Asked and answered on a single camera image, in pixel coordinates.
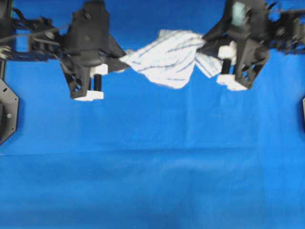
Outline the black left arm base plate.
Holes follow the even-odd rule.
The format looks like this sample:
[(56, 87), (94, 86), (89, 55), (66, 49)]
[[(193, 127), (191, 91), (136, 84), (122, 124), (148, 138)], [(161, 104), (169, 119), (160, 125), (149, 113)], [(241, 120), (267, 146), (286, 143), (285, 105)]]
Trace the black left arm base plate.
[(0, 80), (0, 144), (2, 145), (17, 129), (19, 98)]

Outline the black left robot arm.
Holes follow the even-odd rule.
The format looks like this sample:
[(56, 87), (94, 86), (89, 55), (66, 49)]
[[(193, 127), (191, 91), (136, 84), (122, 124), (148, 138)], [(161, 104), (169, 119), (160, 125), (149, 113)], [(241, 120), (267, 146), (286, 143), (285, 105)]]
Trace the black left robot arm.
[(110, 15), (104, 1), (91, 0), (72, 14), (66, 34), (52, 20), (28, 20), (17, 8), (13, 18), (0, 10), (0, 59), (17, 62), (58, 60), (70, 97), (79, 101), (103, 99), (102, 76), (129, 65), (120, 61), (125, 51), (110, 34)]

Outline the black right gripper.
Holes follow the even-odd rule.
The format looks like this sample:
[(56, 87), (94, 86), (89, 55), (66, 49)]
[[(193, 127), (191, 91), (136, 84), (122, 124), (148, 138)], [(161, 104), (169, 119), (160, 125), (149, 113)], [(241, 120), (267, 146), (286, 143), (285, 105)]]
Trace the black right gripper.
[(232, 91), (252, 88), (269, 58), (268, 25), (265, 1), (226, 1), (222, 18), (202, 37), (207, 43), (197, 49), (223, 61), (218, 84)]

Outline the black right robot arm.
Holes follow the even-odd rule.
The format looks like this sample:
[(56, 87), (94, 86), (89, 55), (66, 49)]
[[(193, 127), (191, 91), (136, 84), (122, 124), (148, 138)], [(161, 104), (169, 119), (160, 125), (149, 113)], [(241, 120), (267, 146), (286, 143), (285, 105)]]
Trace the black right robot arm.
[(222, 18), (203, 36), (197, 51), (222, 61), (217, 78), (229, 90), (249, 90), (269, 59), (270, 49), (284, 54), (305, 53), (304, 10), (279, 11), (264, 0), (228, 0)]

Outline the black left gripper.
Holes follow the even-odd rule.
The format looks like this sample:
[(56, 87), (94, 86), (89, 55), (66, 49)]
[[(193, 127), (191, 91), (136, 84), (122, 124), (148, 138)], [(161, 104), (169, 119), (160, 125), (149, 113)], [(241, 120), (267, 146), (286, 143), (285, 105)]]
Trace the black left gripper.
[(104, 99), (102, 92), (102, 75), (120, 72), (130, 66), (117, 57), (126, 52), (111, 34), (106, 34), (103, 51), (64, 52), (60, 56), (70, 97), (81, 102), (92, 102)]

